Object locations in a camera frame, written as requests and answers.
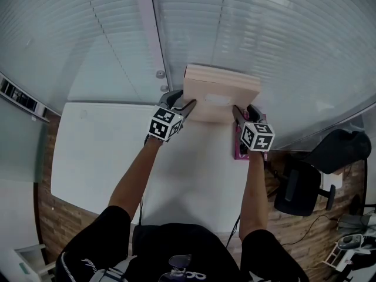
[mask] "cable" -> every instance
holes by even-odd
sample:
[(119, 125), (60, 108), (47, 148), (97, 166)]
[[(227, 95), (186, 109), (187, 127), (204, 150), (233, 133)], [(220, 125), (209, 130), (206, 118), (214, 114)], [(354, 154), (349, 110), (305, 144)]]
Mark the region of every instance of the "cable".
[[(367, 194), (367, 179), (368, 179), (368, 161), (367, 159), (364, 159), (363, 160), (364, 162), (364, 186), (363, 186), (363, 204), (365, 204), (365, 196)], [(364, 213), (364, 206), (361, 208), (361, 213)]]
[(322, 270), (323, 268), (328, 268), (327, 266), (324, 267), (307, 267), (304, 268), (303, 270)]
[(368, 213), (366, 213), (366, 214), (363, 214), (360, 218), (359, 218), (359, 222), (360, 222), (360, 224), (361, 224), (361, 227), (359, 226), (359, 224), (357, 224), (357, 223), (349, 223), (349, 222), (347, 222), (347, 221), (343, 221), (343, 220), (340, 220), (340, 219), (338, 219), (337, 220), (337, 222), (338, 223), (347, 223), (347, 224), (351, 224), (351, 225), (353, 225), (353, 226), (355, 226), (355, 227), (358, 227), (359, 229), (371, 229), (371, 230), (374, 230), (374, 231), (376, 231), (376, 229), (374, 229), (373, 227), (374, 226), (376, 226), (376, 225), (372, 225), (372, 226), (368, 226), (368, 225), (366, 225), (363, 221), (362, 221), (362, 218), (364, 217), (364, 216), (366, 216), (366, 215), (368, 215), (368, 214), (370, 214), (370, 213), (372, 213), (373, 211), (370, 211), (370, 212), (368, 212)]
[(350, 174), (351, 169), (353, 168), (352, 165), (353, 165), (353, 164), (350, 165), (350, 169), (348, 170), (348, 172), (347, 172), (347, 174), (346, 174), (346, 177), (343, 179), (343, 181), (345, 181), (345, 180), (348, 178), (348, 175)]
[(310, 228), (308, 229), (308, 231), (306, 232), (306, 234), (304, 234), (304, 236), (303, 236), (301, 239), (299, 239), (298, 241), (293, 242), (293, 243), (285, 243), (285, 244), (282, 244), (282, 246), (287, 246), (287, 245), (290, 246), (290, 245), (293, 245), (293, 244), (296, 244), (296, 243), (302, 241), (302, 240), (305, 238), (305, 236), (307, 236), (307, 234), (309, 233), (309, 231), (311, 230), (313, 224), (314, 224), (314, 223), (315, 223), (320, 217), (326, 217), (326, 218), (328, 218), (329, 220), (334, 220), (334, 219), (330, 219), (330, 218), (327, 217), (326, 215), (319, 215), (319, 216), (317, 216), (317, 218), (313, 221), (313, 223), (311, 224)]
[(229, 237), (229, 240), (227, 241), (227, 244), (226, 244), (226, 248), (229, 246), (229, 243), (230, 243), (230, 240), (231, 238), (235, 235), (236, 233), (236, 230), (237, 230), (237, 224), (239, 223), (239, 220), (240, 220), (240, 215), (239, 217), (237, 218), (236, 222), (235, 222), (235, 225), (233, 227), (233, 230), (231, 231), (231, 234), (230, 234), (230, 237)]
[(142, 219), (142, 206), (143, 206), (143, 196), (141, 197), (141, 202), (140, 202), (139, 226), (141, 226), (141, 219)]
[[(269, 198), (270, 196), (272, 196), (275, 192), (276, 192), (277, 189), (274, 189), (272, 192), (270, 192), (267, 197)], [(236, 230), (237, 230), (237, 225), (239, 223), (239, 220), (240, 220), (240, 215), (239, 217), (237, 218), (236, 222), (235, 222), (235, 225), (233, 227), (233, 230), (231, 231), (231, 234), (230, 234), (230, 237), (229, 237), (229, 240), (227, 241), (227, 244), (226, 244), (226, 248), (229, 246), (229, 243), (230, 243), (230, 240), (231, 238), (235, 235), (236, 233)]]

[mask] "black t-shirt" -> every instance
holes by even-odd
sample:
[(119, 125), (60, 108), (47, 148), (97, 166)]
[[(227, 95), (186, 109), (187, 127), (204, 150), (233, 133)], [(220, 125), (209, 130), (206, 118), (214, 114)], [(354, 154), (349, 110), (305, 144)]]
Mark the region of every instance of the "black t-shirt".
[(104, 282), (109, 277), (110, 281), (128, 282), (308, 281), (301, 267), (266, 230), (254, 231), (244, 239), (240, 270), (219, 238), (202, 226), (136, 226), (133, 255), (137, 257), (127, 255), (129, 231), (127, 212), (108, 207), (60, 254), (57, 281)]

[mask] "office chair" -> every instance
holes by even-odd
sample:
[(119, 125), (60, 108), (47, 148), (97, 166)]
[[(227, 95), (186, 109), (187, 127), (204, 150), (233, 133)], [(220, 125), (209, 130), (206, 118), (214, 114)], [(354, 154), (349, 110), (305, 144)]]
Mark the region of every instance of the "office chair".
[(320, 189), (321, 172), (330, 174), (371, 153), (371, 142), (364, 132), (348, 133), (337, 129), (329, 133), (310, 153), (287, 155), (283, 176), (272, 171), (281, 185), (277, 189), (274, 207), (284, 213), (309, 216), (318, 195), (328, 198), (326, 210), (333, 206), (335, 186), (330, 191)]
[(364, 204), (361, 203), (360, 195), (356, 194), (351, 201), (350, 204), (350, 209), (349, 209), (349, 214), (351, 215), (356, 215), (358, 214), (359, 209), (364, 209), (364, 208), (374, 208), (374, 213), (376, 213), (376, 204)]

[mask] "white wall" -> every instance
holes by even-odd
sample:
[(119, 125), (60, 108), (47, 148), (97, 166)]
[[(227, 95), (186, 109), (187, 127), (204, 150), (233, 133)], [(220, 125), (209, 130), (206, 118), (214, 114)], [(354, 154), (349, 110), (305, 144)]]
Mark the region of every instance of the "white wall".
[(0, 271), (9, 282), (26, 281), (13, 249), (39, 243), (35, 227), (33, 183), (0, 182), (0, 223)]

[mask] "white desk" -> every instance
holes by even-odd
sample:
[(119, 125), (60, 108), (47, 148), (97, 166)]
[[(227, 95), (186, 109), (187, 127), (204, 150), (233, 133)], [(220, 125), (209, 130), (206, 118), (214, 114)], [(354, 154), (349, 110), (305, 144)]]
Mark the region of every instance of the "white desk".
[[(101, 213), (143, 147), (151, 109), (67, 103), (53, 155), (52, 194)], [(213, 232), (232, 230), (248, 168), (248, 162), (233, 159), (233, 129), (187, 121), (161, 147), (145, 191), (143, 224), (199, 223)]]

